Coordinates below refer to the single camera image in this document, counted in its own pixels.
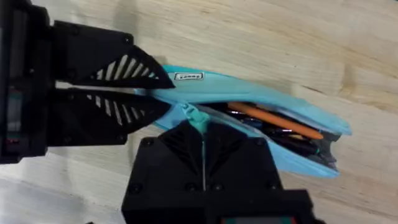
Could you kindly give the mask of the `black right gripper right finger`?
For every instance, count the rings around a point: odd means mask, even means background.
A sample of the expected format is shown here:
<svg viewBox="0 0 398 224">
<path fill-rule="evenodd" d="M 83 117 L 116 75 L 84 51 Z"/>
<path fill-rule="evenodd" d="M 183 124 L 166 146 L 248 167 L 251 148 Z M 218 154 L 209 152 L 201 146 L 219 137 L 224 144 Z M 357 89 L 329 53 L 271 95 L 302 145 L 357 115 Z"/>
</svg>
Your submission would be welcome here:
<svg viewBox="0 0 398 224">
<path fill-rule="evenodd" d="M 267 141 L 210 123 L 205 134 L 205 178 L 212 191 L 276 190 L 282 183 Z"/>
</svg>

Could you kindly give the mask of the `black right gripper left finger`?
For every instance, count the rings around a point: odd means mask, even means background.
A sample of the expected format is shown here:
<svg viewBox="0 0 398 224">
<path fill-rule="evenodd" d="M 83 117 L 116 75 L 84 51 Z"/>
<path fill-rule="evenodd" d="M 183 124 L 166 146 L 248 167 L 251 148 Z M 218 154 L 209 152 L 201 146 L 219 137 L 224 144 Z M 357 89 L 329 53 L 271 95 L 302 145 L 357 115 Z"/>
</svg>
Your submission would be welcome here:
<svg viewBox="0 0 398 224">
<path fill-rule="evenodd" d="M 129 184 L 135 191 L 202 191 L 202 135 L 188 121 L 142 139 Z"/>
</svg>

